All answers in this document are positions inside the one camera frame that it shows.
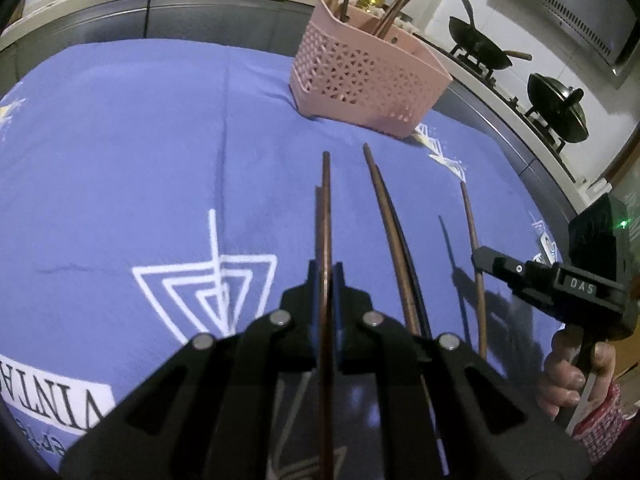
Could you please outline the person's right hand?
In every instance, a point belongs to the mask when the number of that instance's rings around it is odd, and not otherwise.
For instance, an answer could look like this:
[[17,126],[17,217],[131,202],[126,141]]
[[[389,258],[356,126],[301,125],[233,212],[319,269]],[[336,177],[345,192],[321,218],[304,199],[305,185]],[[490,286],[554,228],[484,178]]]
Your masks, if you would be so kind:
[[[574,408],[580,401],[579,390],[585,385],[585,374],[573,362],[582,348],[582,331],[565,326],[552,338],[552,349],[544,360],[537,384],[537,403],[551,418],[558,416],[561,408]],[[604,403],[613,382],[616,349],[608,342],[598,342],[593,349],[590,368],[596,373],[586,415]]]

